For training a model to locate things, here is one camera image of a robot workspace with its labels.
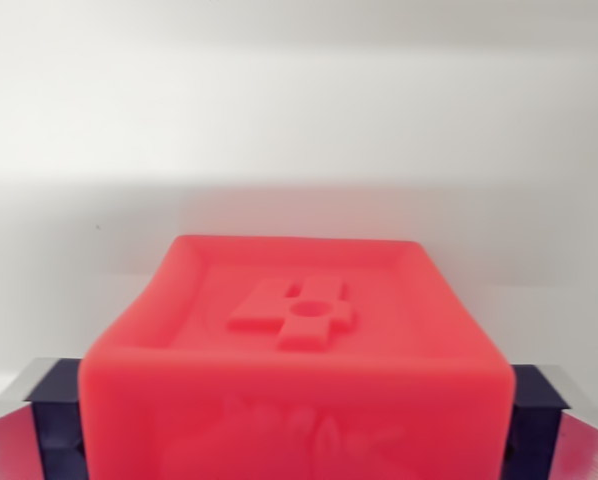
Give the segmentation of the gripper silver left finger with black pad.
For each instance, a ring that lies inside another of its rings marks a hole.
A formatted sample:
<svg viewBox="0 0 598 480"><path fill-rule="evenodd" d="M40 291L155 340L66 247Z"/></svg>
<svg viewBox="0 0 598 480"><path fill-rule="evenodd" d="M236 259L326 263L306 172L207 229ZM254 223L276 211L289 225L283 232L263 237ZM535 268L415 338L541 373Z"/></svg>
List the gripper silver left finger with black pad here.
<svg viewBox="0 0 598 480"><path fill-rule="evenodd" d="M38 358L0 394L0 479L85 479L76 358Z"/></svg>

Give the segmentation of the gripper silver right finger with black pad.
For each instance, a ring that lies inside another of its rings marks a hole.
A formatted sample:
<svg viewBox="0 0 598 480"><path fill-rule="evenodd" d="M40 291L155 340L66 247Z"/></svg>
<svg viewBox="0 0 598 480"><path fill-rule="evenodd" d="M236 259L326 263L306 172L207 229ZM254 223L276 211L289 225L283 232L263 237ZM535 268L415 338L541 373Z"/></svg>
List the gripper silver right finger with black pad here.
<svg viewBox="0 0 598 480"><path fill-rule="evenodd" d="M556 365L513 367L504 479L598 479L598 407Z"/></svg>

